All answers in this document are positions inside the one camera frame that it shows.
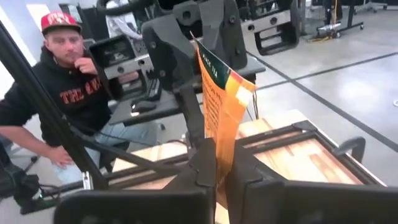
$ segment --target gray floor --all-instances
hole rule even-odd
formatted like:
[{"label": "gray floor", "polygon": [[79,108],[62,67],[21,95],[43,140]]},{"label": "gray floor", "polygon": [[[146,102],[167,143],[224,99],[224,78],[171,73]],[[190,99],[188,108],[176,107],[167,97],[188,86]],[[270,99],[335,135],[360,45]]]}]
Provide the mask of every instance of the gray floor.
[{"label": "gray floor", "polygon": [[[265,116],[298,109],[337,143],[365,137],[363,164],[387,185],[398,185],[398,121],[394,120],[398,108],[392,105],[398,99],[398,55],[394,55],[398,52],[398,13],[363,13],[354,20],[364,21],[365,30],[353,29],[322,44],[303,41],[296,49],[268,57],[259,56],[251,37],[246,37],[246,48],[269,65],[257,77],[259,87],[271,85],[257,93],[259,112]],[[321,72],[335,67],[340,69]],[[181,115],[162,120],[173,130],[162,133],[162,141],[185,132],[181,120]],[[46,159],[31,172],[38,173],[43,183],[58,183]],[[52,212],[21,217],[9,199],[0,203],[0,223],[47,224],[52,222]]]}]

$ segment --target green label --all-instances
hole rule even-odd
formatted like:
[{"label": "green label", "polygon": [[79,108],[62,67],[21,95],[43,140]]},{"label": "green label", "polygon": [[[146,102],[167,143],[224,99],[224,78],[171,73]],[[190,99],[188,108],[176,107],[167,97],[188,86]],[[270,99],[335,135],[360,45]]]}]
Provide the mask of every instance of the green label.
[{"label": "green label", "polygon": [[205,65],[211,79],[218,87],[225,89],[226,82],[229,77],[230,68],[199,41],[197,41],[200,58]]}]

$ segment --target cap logo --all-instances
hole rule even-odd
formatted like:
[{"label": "cap logo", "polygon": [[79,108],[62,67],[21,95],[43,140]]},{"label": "cap logo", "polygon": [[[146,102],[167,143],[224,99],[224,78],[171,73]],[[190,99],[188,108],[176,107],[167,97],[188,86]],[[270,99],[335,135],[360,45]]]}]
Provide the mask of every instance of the cap logo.
[{"label": "cap logo", "polygon": [[70,24],[69,18],[61,12],[51,13],[47,19],[49,20],[49,24]]}]

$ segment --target red baseball cap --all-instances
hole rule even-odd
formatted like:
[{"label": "red baseball cap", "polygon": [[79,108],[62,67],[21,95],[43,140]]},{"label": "red baseball cap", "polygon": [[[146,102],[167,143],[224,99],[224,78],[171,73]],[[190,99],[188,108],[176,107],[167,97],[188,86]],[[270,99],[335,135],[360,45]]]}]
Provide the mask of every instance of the red baseball cap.
[{"label": "red baseball cap", "polygon": [[81,31],[81,26],[76,20],[69,14],[64,12],[51,12],[42,17],[42,33],[43,35],[48,34],[51,30],[58,29],[60,27],[71,28],[77,32]]}]

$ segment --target wooden surface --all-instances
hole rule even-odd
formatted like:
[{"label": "wooden surface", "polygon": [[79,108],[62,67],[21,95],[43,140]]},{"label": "wooden surface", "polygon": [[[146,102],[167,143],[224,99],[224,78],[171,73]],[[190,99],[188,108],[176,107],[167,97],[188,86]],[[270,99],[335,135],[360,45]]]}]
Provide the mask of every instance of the wooden surface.
[{"label": "wooden surface", "polygon": [[[257,121],[241,124],[239,126],[238,137],[244,138],[304,120],[307,120],[307,118],[301,112],[297,110],[286,111],[285,113],[279,113]],[[184,154],[186,151],[186,146],[181,143],[168,143],[153,148],[143,149],[134,152],[134,154],[156,161]],[[280,175],[290,180],[362,184],[316,140],[308,140],[273,149],[268,152],[256,154],[255,156]],[[113,171],[134,166],[134,164],[118,159],[115,162]],[[173,177],[134,186],[132,189],[161,189],[167,185],[172,178]],[[222,224],[229,223],[228,211],[220,205],[217,205],[216,221]]]}]

